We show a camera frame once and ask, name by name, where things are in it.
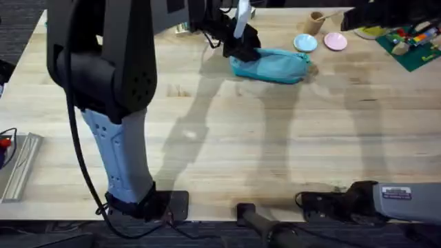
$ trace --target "red object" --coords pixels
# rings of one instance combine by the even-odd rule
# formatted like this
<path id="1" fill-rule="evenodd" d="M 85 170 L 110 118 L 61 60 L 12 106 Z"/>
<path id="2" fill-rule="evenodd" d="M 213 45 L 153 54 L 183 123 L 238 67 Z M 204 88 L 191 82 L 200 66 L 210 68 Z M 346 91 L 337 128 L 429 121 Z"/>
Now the red object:
<path id="1" fill-rule="evenodd" d="M 11 146 L 12 142 L 8 139 L 2 139 L 0 140 L 0 147 L 1 148 L 8 148 L 9 146 Z"/>

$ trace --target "sticker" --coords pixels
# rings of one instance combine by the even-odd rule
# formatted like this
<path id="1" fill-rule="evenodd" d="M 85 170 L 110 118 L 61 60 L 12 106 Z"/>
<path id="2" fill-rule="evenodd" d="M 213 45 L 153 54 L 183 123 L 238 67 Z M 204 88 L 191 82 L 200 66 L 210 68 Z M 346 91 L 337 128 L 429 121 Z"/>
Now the sticker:
<path id="1" fill-rule="evenodd" d="M 410 187 L 382 187 L 383 198 L 396 200 L 412 200 Z"/>

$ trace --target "blue plate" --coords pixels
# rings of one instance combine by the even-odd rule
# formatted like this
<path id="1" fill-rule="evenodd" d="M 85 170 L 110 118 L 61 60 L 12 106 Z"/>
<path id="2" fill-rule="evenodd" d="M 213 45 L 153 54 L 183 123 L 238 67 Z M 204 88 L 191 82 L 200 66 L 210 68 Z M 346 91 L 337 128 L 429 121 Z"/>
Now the blue plate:
<path id="1" fill-rule="evenodd" d="M 317 40 L 309 34 L 299 34 L 294 39 L 294 47 L 301 52 L 312 52 L 317 48 Z"/>

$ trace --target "teal towel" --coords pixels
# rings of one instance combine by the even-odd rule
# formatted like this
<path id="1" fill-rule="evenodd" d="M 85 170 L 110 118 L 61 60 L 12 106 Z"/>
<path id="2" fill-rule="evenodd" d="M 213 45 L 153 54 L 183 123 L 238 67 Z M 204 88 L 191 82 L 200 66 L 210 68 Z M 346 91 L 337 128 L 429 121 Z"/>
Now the teal towel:
<path id="1" fill-rule="evenodd" d="M 229 58 L 229 64 L 236 76 L 294 84 L 308 73 L 311 62 L 307 54 L 279 49 L 256 48 L 256 50 L 262 56 L 257 61 L 243 62 L 232 56 Z"/>

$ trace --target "paper cup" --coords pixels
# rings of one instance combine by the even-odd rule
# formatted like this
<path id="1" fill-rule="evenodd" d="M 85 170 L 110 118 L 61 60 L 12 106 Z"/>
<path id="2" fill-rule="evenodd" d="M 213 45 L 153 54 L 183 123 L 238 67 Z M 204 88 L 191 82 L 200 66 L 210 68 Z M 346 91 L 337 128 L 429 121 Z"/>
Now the paper cup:
<path id="1" fill-rule="evenodd" d="M 316 21 L 316 19 L 319 19 L 321 17 L 323 17 L 322 12 L 319 11 L 311 12 L 311 14 L 309 14 L 308 18 L 306 19 L 305 28 L 303 29 L 303 32 L 305 34 L 310 34 L 310 35 L 318 34 L 318 31 L 320 31 L 323 23 L 325 22 L 324 19 L 320 21 Z"/>

